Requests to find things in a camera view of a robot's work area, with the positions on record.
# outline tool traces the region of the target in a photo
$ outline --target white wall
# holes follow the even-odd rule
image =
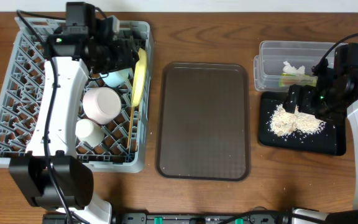
[[[65,11],[64,0],[0,0],[0,11]],[[358,0],[87,0],[106,12],[358,12]]]

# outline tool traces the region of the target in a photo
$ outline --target white cup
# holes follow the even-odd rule
[[[92,88],[83,98],[84,112],[98,124],[107,124],[121,112],[119,95],[107,87]]]
[[[77,121],[75,135],[79,140],[88,143],[91,147],[98,146],[104,139],[103,130],[90,119]]]
[[[110,87],[119,87],[126,80],[128,80],[129,73],[132,72],[131,68],[126,68],[117,72],[110,72],[109,74],[100,74],[106,85]]]

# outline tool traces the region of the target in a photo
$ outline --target wood grain surface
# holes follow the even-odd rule
[[[239,213],[255,206],[308,207],[324,212],[352,208],[355,165],[352,134],[341,157],[264,147],[257,142],[259,101],[253,59],[263,40],[335,42],[358,32],[358,14],[115,13],[147,21],[155,39],[145,169],[137,174],[95,173],[95,191],[119,211]],[[18,32],[14,13],[0,12],[0,89]],[[155,170],[161,78],[170,62],[242,65],[249,74],[252,170],[242,182],[165,179]],[[0,169],[0,223],[40,223],[7,169]]]

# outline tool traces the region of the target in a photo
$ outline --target black tray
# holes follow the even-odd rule
[[[260,143],[265,146],[282,147],[298,151],[310,151],[334,156],[341,156],[346,152],[345,125],[332,125],[326,123],[319,134],[295,134],[284,138],[277,136],[270,129],[270,118],[277,105],[283,103],[286,93],[265,92],[260,99],[259,133]]]
[[[240,181],[249,175],[247,78],[239,65],[165,67],[156,159],[162,176]]]

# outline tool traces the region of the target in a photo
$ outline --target gray plastic basket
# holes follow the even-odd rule
[[[27,18],[27,21],[46,39],[48,34],[65,21]],[[16,18],[20,30],[14,42],[11,59],[0,93],[0,168],[7,168],[11,157],[24,156],[25,147],[31,139],[44,89],[44,62],[42,48],[28,28]],[[104,141],[92,148],[76,140],[78,159],[93,172],[139,172],[145,164],[146,133],[148,125],[149,89],[154,59],[154,40],[146,22],[121,21],[120,36],[126,31],[135,38],[145,40],[147,71],[142,101],[134,110],[132,127],[131,83],[115,90],[122,102],[121,114],[109,124],[102,126],[106,133]],[[84,93],[90,88],[102,87],[103,82],[88,82]],[[78,119],[85,115],[82,107]]]

